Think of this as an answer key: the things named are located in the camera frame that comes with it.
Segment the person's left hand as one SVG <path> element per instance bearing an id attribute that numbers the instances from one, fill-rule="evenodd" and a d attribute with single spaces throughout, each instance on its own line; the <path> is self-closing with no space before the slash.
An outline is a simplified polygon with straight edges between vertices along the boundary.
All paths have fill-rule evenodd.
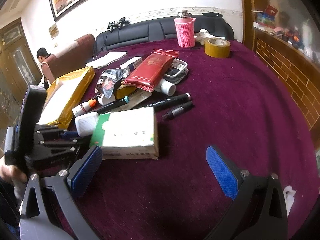
<path id="1" fill-rule="evenodd" d="M 25 193 L 28 178 L 15 165 L 7 165 L 5 156 L 1 158 L 1 178 L 14 187 L 14 194 L 18 200 L 22 200 Z"/>

